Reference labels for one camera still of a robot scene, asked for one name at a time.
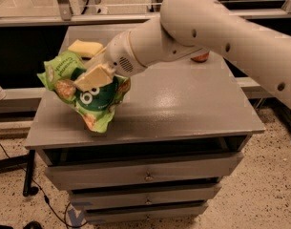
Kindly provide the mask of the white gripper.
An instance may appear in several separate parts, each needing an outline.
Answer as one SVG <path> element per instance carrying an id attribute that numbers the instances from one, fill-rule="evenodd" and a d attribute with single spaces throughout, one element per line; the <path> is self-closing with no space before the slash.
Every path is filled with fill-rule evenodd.
<path id="1" fill-rule="evenodd" d="M 114 71 L 116 74 L 131 77 L 146 70 L 135 57 L 130 42 L 130 32 L 125 31 L 114 37 L 96 56 L 84 63 L 88 69 L 73 82 L 81 92 L 93 88 L 100 88 L 113 82 Z"/>

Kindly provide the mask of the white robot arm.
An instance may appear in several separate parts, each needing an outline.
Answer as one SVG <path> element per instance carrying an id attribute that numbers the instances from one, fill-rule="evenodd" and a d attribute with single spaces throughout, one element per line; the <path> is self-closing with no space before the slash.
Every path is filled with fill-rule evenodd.
<path id="1" fill-rule="evenodd" d="M 230 61 L 291 109 L 291 36 L 235 16 L 218 0 L 163 0 L 158 17 L 114 37 L 74 85 L 83 92 L 107 85 L 94 79 L 100 64 L 105 78 L 131 77 L 202 49 Z"/>

